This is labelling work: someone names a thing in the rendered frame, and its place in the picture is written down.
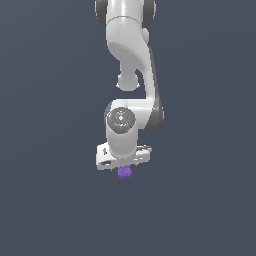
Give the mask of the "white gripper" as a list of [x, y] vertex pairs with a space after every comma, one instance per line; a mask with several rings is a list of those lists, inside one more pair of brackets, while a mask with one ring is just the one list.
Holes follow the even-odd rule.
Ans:
[[107, 143], [97, 146], [96, 166], [98, 170], [114, 169], [125, 165], [135, 165], [148, 162], [150, 160], [151, 146], [138, 146], [133, 156], [126, 159], [118, 159], [114, 157]]

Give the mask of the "small purple block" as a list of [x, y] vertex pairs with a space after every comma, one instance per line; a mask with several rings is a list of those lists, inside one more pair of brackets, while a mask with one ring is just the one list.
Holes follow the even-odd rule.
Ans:
[[132, 170], [130, 165], [120, 166], [117, 168], [118, 178], [120, 180], [130, 178], [132, 176]]

